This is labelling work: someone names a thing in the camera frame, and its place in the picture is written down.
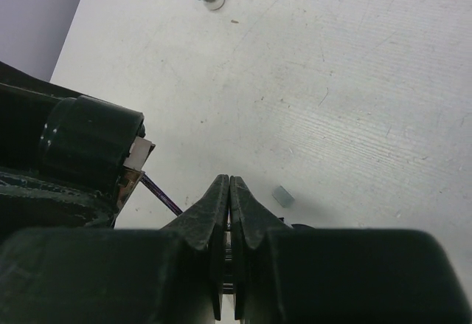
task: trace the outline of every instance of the wire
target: wire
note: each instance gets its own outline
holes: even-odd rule
[[[174,212],[176,216],[181,215],[183,212],[178,206],[171,200],[169,197],[162,191],[159,186],[154,184],[154,182],[149,179],[149,176],[144,174],[141,178],[142,184],[149,189],[151,193],[153,193],[163,204],[167,206],[169,210]]]

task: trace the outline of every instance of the white table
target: white table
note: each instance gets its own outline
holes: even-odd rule
[[[146,170],[182,208],[228,173],[292,223],[426,230],[472,298],[471,10],[82,0],[52,82],[143,111]],[[278,185],[291,209],[272,198]],[[171,219],[140,187],[118,226]]]

